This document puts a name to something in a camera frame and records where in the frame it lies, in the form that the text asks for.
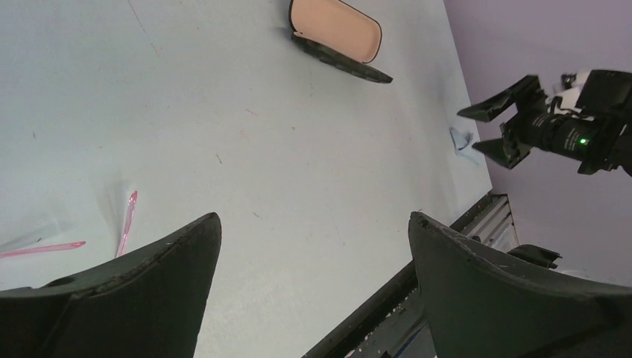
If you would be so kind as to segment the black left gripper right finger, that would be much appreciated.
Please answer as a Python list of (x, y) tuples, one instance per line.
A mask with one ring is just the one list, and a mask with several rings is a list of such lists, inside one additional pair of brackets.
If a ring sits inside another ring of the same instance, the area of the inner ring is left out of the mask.
[(569, 276), (421, 212), (408, 238), (439, 357), (629, 357), (631, 289)]

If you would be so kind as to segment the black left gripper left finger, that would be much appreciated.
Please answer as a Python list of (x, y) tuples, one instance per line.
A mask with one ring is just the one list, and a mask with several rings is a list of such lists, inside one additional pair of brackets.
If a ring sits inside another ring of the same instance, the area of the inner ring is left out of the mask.
[(40, 288), (1, 293), (3, 357), (192, 357), (221, 249), (207, 213)]

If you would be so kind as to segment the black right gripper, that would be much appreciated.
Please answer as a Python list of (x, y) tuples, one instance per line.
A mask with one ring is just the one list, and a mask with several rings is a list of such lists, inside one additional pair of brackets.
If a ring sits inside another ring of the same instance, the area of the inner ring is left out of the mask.
[(499, 94), (458, 111), (478, 122), (491, 122), (511, 105), (516, 114), (501, 126), (502, 138), (473, 143), (473, 149), (506, 169), (513, 169), (532, 148), (577, 160), (578, 172), (623, 169), (631, 172), (631, 74), (589, 71), (562, 82), (579, 95), (566, 106), (562, 95), (549, 97), (537, 75), (526, 75)]

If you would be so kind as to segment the black glasses case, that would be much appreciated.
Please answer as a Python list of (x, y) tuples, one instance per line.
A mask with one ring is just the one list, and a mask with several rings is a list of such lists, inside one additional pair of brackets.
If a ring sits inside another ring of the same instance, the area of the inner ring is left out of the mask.
[(320, 62), (357, 78), (390, 84), (370, 63), (382, 44), (382, 27), (344, 1), (293, 0), (288, 6), (291, 41)]

